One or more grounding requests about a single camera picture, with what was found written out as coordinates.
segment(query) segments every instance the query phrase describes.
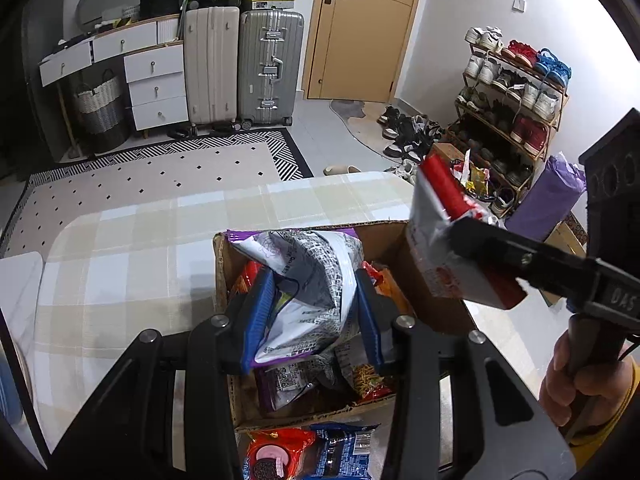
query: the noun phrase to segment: barcode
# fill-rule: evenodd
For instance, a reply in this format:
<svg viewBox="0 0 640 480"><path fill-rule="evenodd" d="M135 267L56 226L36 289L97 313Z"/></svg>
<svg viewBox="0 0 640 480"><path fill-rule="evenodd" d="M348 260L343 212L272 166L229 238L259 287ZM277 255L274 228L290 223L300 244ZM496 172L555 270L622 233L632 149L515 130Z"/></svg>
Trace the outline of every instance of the barcode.
<svg viewBox="0 0 640 480"><path fill-rule="evenodd" d="M354 455L368 455L371 450L371 434L369 431L366 433L357 433L356 442L353 445Z"/></svg>

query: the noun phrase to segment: blue shoe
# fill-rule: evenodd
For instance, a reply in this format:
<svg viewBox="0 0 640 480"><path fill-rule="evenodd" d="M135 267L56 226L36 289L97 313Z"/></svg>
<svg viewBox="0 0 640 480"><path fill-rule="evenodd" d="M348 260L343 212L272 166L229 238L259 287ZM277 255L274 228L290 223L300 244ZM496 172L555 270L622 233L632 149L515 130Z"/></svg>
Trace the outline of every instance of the blue shoe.
<svg viewBox="0 0 640 480"><path fill-rule="evenodd" d="M569 79L571 79L571 68L558 60L551 72L549 72L549 79L558 83L562 88L566 88L569 84Z"/></svg>
<svg viewBox="0 0 640 480"><path fill-rule="evenodd" d="M538 53L538 62L533 66L533 70L546 76L553 70L556 62L558 58L548 48L543 48Z"/></svg>

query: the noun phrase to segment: blue snack wrapper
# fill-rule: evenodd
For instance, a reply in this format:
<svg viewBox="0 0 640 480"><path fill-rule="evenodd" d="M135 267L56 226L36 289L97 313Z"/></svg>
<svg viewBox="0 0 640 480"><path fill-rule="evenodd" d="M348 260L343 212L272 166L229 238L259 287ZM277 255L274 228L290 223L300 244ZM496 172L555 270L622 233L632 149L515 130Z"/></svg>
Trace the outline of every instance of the blue snack wrapper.
<svg viewBox="0 0 640 480"><path fill-rule="evenodd" d="M318 452L316 472L303 480L331 478L333 480L370 480L369 453L371 433L375 426L352 426L338 422L312 424L316 432Z"/></svg>

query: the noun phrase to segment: purple snack bag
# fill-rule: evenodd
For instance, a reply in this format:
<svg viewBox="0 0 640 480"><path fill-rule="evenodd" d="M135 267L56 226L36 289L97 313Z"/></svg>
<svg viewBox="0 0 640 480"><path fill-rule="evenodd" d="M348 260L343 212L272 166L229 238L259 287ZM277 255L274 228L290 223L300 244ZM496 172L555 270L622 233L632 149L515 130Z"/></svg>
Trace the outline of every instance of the purple snack bag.
<svg viewBox="0 0 640 480"><path fill-rule="evenodd" d="M562 153L551 155L539 179L504 225L507 231L542 242L586 189L583 170L569 164Z"/></svg>

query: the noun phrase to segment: floor mat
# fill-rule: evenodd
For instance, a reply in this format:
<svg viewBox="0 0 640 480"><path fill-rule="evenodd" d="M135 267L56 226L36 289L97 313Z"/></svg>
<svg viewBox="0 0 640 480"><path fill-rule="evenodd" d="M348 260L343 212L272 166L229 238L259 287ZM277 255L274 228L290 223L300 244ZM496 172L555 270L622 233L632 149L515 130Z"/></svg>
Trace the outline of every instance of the floor mat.
<svg viewBox="0 0 640 480"><path fill-rule="evenodd" d="M312 177L286 128L133 148L35 173L0 240L0 254L39 252L80 215L203 192Z"/></svg>
<svg viewBox="0 0 640 480"><path fill-rule="evenodd" d="M378 118L386 109L385 104L334 99L329 107L362 144L389 160L400 162L401 159L383 153L392 142L382 136L382 126L378 124Z"/></svg>

